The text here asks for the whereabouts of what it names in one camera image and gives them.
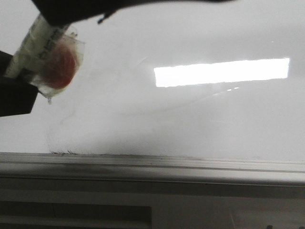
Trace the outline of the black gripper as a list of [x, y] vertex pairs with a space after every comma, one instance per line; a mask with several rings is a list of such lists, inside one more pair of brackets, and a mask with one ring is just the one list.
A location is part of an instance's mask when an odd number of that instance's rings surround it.
[[19, 80], [4, 77], [12, 55], [0, 52], [0, 115], [1, 117], [31, 113], [38, 88]]

